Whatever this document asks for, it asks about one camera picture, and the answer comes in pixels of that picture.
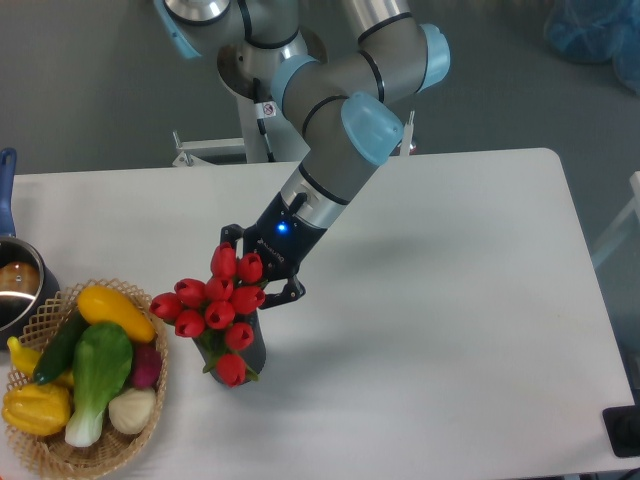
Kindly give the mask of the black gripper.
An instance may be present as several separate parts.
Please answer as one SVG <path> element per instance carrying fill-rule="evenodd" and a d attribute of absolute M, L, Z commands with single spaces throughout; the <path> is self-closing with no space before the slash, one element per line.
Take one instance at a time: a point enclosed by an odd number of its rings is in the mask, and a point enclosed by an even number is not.
<path fill-rule="evenodd" d="M 300 264 L 310 253 L 326 229 L 309 225 L 298 216 L 308 195 L 297 193 L 290 205 L 277 194 L 256 223 L 247 229 L 238 224 L 226 225 L 220 232 L 220 251 L 224 258 L 234 254 L 256 253 L 263 266 L 263 279 L 287 279 L 278 293 L 268 293 L 261 309 L 270 309 L 296 302 L 306 294 L 306 288 L 297 278 Z"/>

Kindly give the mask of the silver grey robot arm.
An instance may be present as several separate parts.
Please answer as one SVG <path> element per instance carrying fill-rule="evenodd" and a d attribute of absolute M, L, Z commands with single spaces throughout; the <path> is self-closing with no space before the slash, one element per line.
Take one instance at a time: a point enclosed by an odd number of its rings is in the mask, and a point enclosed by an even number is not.
<path fill-rule="evenodd" d="M 416 22 L 406 2 L 343 8 L 358 49 L 329 62 L 312 50 L 294 1 L 155 3 L 182 55 L 215 53 L 223 84 L 254 106 L 274 106 L 308 146 L 253 226 L 221 231 L 224 242 L 260 257 L 263 282 L 283 282 L 263 308 L 303 296 L 303 259 L 405 142 L 390 104 L 441 82 L 450 68 L 444 34 Z"/>

